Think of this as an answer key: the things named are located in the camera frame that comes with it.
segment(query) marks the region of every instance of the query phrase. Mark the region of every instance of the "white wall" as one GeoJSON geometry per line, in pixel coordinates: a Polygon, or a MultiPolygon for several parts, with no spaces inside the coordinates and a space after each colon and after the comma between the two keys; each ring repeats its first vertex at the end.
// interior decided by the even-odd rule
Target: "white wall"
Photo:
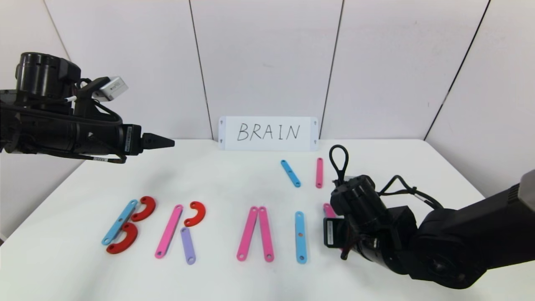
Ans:
{"type": "Polygon", "coordinates": [[[342,0],[192,0],[213,136],[221,116],[321,121],[342,0]]]}
{"type": "Polygon", "coordinates": [[[491,1],[426,140],[485,196],[535,168],[534,16],[534,1],[491,1]]]}
{"type": "Polygon", "coordinates": [[[423,139],[487,0],[346,0],[322,139],[423,139]]]}
{"type": "MultiPolygon", "coordinates": [[[[67,57],[42,0],[0,1],[0,89],[14,89],[20,54],[67,57]]],[[[3,152],[0,237],[9,236],[78,167],[80,161],[3,152]]]]}
{"type": "Polygon", "coordinates": [[[121,76],[106,106],[168,138],[212,138],[187,0],[46,0],[82,77],[121,76]]]}

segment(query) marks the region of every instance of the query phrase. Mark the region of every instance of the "pink plastic bar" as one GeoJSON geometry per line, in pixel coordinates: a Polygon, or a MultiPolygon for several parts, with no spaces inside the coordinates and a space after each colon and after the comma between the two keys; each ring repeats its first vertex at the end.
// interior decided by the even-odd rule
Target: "pink plastic bar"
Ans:
{"type": "Polygon", "coordinates": [[[251,245],[251,239],[253,238],[253,231],[255,231],[256,216],[258,215],[258,208],[252,206],[249,210],[249,216],[245,223],[245,229],[241,236],[240,246],[238,247],[238,253],[236,258],[239,261],[245,261],[247,259],[247,253],[249,252],[249,246],[251,245]]]}
{"type": "Polygon", "coordinates": [[[177,228],[178,220],[180,219],[181,214],[182,205],[176,205],[173,209],[173,213],[171,213],[169,221],[167,222],[167,227],[165,227],[164,234],[162,235],[160,244],[156,249],[156,253],[154,254],[156,258],[162,258],[163,256],[165,256],[165,253],[167,253],[169,243],[171,243],[171,239],[173,238],[174,231],[177,228]]]}
{"type": "Polygon", "coordinates": [[[262,234],[262,246],[264,247],[264,259],[267,262],[273,261],[273,244],[271,244],[271,233],[269,231],[268,210],[262,206],[258,208],[258,217],[260,219],[260,232],[262,234]]]}
{"type": "Polygon", "coordinates": [[[329,203],[323,204],[323,212],[325,212],[325,217],[329,217],[331,219],[338,217],[336,213],[334,213],[333,207],[331,207],[329,203]]]}
{"type": "Polygon", "coordinates": [[[316,161],[316,187],[323,187],[323,159],[318,158],[316,161]]]}

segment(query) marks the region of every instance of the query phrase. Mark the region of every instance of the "wall panel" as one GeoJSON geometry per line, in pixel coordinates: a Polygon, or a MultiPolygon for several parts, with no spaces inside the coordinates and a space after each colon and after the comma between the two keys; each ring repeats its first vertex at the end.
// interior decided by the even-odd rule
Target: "wall panel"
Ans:
{"type": "Polygon", "coordinates": [[[346,0],[321,138],[423,139],[487,0],[346,0]]]}

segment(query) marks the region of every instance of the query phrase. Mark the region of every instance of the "white sticker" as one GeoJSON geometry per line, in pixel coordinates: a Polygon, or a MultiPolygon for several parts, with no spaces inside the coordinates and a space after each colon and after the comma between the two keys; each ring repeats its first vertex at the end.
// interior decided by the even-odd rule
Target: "white sticker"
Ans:
{"type": "Polygon", "coordinates": [[[327,244],[333,245],[333,221],[327,221],[327,244]]]}
{"type": "Polygon", "coordinates": [[[219,148],[227,151],[318,149],[316,117],[224,116],[219,119],[219,148]]]}
{"type": "Polygon", "coordinates": [[[130,151],[130,144],[132,144],[132,127],[129,126],[126,129],[126,141],[125,141],[125,152],[130,151]]]}

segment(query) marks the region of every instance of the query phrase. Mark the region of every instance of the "black cable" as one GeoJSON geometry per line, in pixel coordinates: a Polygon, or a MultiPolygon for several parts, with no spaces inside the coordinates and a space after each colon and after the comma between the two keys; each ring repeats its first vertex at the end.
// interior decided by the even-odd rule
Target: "black cable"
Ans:
{"type": "Polygon", "coordinates": [[[388,182],[388,184],[386,184],[386,186],[378,192],[379,196],[383,196],[383,195],[395,195],[395,194],[417,194],[423,198],[425,198],[426,200],[424,200],[424,203],[428,204],[429,206],[431,206],[431,208],[433,209],[444,209],[444,207],[435,199],[433,199],[432,197],[430,197],[428,194],[425,194],[421,191],[418,191],[416,189],[416,187],[410,187],[407,182],[405,182],[405,180],[399,176],[399,175],[395,175],[392,177],[392,179],[388,182]],[[405,189],[402,189],[402,190],[398,190],[396,192],[386,192],[386,190],[388,190],[390,188],[390,186],[392,186],[392,184],[394,183],[394,181],[396,180],[399,180],[401,182],[401,184],[405,187],[405,189]]]}
{"type": "Polygon", "coordinates": [[[96,119],[88,119],[88,118],[82,118],[82,117],[76,117],[76,116],[70,116],[70,115],[62,115],[62,114],[52,113],[48,111],[23,108],[23,107],[13,106],[12,104],[6,104],[6,103],[0,103],[0,108],[2,110],[15,111],[15,112],[25,114],[25,115],[49,118],[49,119],[55,119],[55,120],[62,120],[62,121],[69,121],[69,122],[77,122],[80,124],[88,124],[88,125],[96,125],[96,126],[116,126],[116,125],[123,124],[123,120],[115,112],[109,110],[108,108],[105,108],[103,105],[101,105],[98,102],[96,102],[95,105],[103,109],[106,112],[112,112],[113,113],[112,115],[117,120],[116,121],[102,121],[102,120],[96,120],[96,119]]]}
{"type": "Polygon", "coordinates": [[[331,160],[331,164],[333,165],[334,170],[336,170],[336,173],[338,175],[338,184],[337,185],[340,185],[340,184],[343,183],[343,177],[346,174],[347,164],[349,163],[349,153],[347,152],[347,149],[344,146],[341,146],[339,144],[333,145],[333,147],[331,147],[331,150],[329,151],[329,160],[331,160]],[[336,165],[336,163],[334,163],[333,150],[335,148],[341,149],[343,151],[343,153],[345,154],[345,156],[346,156],[346,159],[345,159],[345,161],[343,163],[343,168],[342,169],[338,169],[338,166],[336,165]]]}

